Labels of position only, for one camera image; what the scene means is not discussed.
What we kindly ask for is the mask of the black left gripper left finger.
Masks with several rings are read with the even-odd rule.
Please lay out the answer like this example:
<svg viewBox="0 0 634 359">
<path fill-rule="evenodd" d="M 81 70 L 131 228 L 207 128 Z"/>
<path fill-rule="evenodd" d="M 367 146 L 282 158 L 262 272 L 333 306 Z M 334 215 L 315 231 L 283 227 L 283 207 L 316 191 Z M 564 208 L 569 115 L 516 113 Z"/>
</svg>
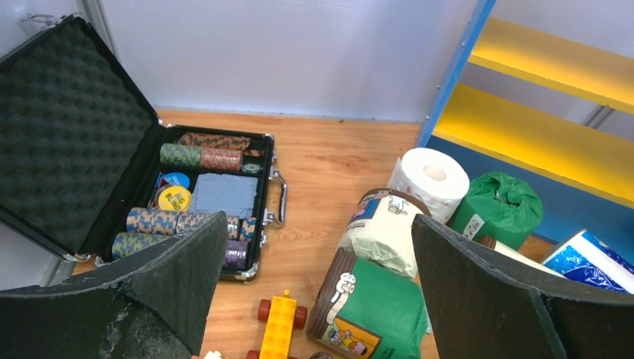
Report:
<svg viewBox="0 0 634 359">
<path fill-rule="evenodd" d="M 3 358 L 190 358 L 227 246 L 223 213 L 54 286 L 1 292 Z"/>
</svg>

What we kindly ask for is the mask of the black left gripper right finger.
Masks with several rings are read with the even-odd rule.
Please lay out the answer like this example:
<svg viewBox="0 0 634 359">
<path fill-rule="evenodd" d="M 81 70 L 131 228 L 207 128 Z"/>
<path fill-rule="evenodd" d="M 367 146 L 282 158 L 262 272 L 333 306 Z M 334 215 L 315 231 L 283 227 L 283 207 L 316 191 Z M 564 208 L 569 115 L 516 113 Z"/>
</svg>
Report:
<svg viewBox="0 0 634 359">
<path fill-rule="evenodd" d="M 633 297 L 547 274 L 427 215 L 413 248 L 442 358 L 631 358 Z"/>
</svg>

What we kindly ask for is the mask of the blue Tempo tissue pack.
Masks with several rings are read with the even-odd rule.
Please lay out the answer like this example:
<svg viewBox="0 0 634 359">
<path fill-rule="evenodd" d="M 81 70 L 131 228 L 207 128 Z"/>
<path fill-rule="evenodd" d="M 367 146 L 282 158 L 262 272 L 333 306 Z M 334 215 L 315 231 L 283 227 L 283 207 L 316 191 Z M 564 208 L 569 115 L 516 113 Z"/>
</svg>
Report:
<svg viewBox="0 0 634 359">
<path fill-rule="evenodd" d="M 633 293 L 633 264 L 587 230 L 553 247 L 541 264 L 569 280 Z"/>
</svg>

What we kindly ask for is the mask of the blue shelf with coloured boards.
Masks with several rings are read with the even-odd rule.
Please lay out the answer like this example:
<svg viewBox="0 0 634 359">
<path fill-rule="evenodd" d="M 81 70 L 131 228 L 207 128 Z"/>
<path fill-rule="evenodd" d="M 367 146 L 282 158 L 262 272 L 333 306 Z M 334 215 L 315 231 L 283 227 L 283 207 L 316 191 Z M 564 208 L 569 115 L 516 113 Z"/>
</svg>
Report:
<svg viewBox="0 0 634 359">
<path fill-rule="evenodd" d="M 474 64 L 632 114 L 633 59 L 492 16 L 478 1 L 416 145 L 447 150 L 466 172 L 521 177 L 542 199 L 534 234 L 586 229 L 633 258 L 633 143 L 459 82 Z"/>
</svg>

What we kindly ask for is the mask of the cream wrapped roll brown band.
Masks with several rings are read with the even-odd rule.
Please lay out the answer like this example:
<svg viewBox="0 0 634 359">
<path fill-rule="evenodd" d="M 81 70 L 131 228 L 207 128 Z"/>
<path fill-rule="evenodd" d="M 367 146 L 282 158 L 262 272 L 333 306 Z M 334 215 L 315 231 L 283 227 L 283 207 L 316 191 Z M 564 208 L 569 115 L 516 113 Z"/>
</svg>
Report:
<svg viewBox="0 0 634 359">
<path fill-rule="evenodd" d="M 540 271 L 546 272 L 548 274 L 554 275 L 556 277 L 563 277 L 562 274 L 559 274 L 556 271 L 553 271 L 552 269 L 547 268 L 546 266 L 541 265 L 540 263 L 537 263 L 531 259 L 529 259 L 528 257 L 520 254 L 518 251 L 514 250 L 513 248 L 510 248 L 509 246 L 501 243 L 500 241 L 497 241 L 496 239 L 494 239 L 493 237 L 489 236 L 489 235 L 482 235 L 479 236 L 476 239 L 476 242 L 478 242 L 479 244 L 494 250 L 498 253 L 501 253 L 509 258 L 512 258 L 513 260 L 516 260 L 520 263 L 523 263 L 525 265 L 528 265 L 534 269 L 538 269 Z"/>
</svg>

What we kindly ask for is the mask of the white toy brick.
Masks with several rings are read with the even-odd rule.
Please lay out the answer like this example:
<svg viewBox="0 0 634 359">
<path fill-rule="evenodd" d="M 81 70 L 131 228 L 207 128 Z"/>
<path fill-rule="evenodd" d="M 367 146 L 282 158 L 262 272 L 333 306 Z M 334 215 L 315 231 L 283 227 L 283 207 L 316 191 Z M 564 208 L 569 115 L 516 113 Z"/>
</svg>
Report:
<svg viewBox="0 0 634 359">
<path fill-rule="evenodd" d="M 223 359 L 223 355 L 219 351 L 209 351 L 203 359 Z"/>
</svg>

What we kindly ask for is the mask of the plain green wrapped roll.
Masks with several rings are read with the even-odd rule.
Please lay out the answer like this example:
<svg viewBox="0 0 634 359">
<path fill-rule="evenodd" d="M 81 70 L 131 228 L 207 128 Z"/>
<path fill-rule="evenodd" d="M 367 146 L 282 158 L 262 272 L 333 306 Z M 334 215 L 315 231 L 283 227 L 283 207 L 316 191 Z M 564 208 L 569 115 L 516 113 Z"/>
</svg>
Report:
<svg viewBox="0 0 634 359">
<path fill-rule="evenodd" d="M 470 183 L 449 227 L 468 239 L 490 236 L 518 250 L 543 216 L 542 200 L 526 181 L 496 171 Z"/>
</svg>

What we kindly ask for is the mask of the yellow big blind button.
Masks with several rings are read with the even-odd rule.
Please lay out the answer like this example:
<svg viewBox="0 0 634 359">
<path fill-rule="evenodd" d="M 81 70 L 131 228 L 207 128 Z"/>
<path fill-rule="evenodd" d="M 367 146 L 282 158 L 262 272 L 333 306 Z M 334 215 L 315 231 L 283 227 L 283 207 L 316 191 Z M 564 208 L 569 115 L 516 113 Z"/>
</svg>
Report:
<svg viewBox="0 0 634 359">
<path fill-rule="evenodd" d="M 164 211 L 187 212 L 191 201 L 191 192 L 180 185 L 165 185 L 155 195 L 156 206 Z"/>
</svg>

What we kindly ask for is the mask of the green wrapped roll brown band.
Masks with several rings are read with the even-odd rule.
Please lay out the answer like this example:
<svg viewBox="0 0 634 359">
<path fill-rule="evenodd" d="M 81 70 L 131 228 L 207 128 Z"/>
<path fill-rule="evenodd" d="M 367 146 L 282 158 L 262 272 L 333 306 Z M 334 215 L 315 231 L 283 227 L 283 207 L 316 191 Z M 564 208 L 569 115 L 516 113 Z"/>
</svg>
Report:
<svg viewBox="0 0 634 359">
<path fill-rule="evenodd" d="M 420 358 L 428 329 L 418 284 L 340 248 L 306 334 L 347 358 Z"/>
</svg>

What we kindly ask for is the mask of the cream wrapped roll blue picture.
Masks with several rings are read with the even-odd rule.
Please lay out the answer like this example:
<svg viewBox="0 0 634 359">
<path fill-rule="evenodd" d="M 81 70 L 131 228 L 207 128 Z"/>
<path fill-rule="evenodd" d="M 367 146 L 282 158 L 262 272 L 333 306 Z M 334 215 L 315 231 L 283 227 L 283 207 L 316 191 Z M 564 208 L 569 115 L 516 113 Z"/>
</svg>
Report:
<svg viewBox="0 0 634 359">
<path fill-rule="evenodd" d="M 391 188 L 371 189 L 359 200 L 337 246 L 413 280 L 418 269 L 411 227 L 421 214 L 430 214 L 421 200 Z"/>
</svg>

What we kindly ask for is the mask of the blue small blind button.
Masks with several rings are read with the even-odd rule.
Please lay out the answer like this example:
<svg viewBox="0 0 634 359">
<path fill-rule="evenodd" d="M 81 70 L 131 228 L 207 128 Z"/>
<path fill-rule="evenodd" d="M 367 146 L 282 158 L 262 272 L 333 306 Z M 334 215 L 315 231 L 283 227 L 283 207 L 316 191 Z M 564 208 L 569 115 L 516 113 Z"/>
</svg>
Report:
<svg viewBox="0 0 634 359">
<path fill-rule="evenodd" d="M 171 172 L 163 174 L 158 180 L 158 184 L 163 185 L 164 183 L 170 185 L 179 185 L 184 188 L 189 188 L 191 184 L 188 175 L 181 172 Z"/>
</svg>

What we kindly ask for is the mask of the plain white paper towel roll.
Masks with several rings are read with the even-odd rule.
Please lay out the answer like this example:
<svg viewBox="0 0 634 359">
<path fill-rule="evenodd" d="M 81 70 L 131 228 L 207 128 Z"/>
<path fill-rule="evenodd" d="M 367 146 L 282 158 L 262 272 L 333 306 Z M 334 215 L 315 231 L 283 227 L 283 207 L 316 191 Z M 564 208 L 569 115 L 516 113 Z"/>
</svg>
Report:
<svg viewBox="0 0 634 359">
<path fill-rule="evenodd" d="M 434 220 L 445 224 L 466 196 L 470 179 L 451 156 L 417 147 L 396 160 L 387 187 L 417 198 Z"/>
</svg>

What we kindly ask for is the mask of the blue playing card deck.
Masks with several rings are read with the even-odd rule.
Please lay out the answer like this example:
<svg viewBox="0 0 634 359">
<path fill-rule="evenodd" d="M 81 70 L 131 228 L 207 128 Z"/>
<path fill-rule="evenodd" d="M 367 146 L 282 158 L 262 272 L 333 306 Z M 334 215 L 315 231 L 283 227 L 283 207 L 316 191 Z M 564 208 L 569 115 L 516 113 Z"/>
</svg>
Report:
<svg viewBox="0 0 634 359">
<path fill-rule="evenodd" d="M 201 174 L 198 176 L 190 212 L 215 213 L 247 218 L 253 214 L 257 195 L 256 177 L 232 174 Z"/>
</svg>

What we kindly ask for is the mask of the black poker chip case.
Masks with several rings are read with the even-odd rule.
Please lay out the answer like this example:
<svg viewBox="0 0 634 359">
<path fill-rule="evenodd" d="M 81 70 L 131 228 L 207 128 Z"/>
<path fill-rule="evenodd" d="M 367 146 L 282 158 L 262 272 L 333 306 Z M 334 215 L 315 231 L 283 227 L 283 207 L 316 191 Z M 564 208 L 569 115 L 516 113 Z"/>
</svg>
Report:
<svg viewBox="0 0 634 359">
<path fill-rule="evenodd" d="M 256 277 L 280 177 L 271 135 L 163 126 L 96 30 L 62 18 L 1 61 L 1 219 L 71 261 L 103 265 L 188 232 L 214 213 L 160 210 L 163 174 L 256 177 L 253 214 L 227 215 L 224 280 Z"/>
</svg>

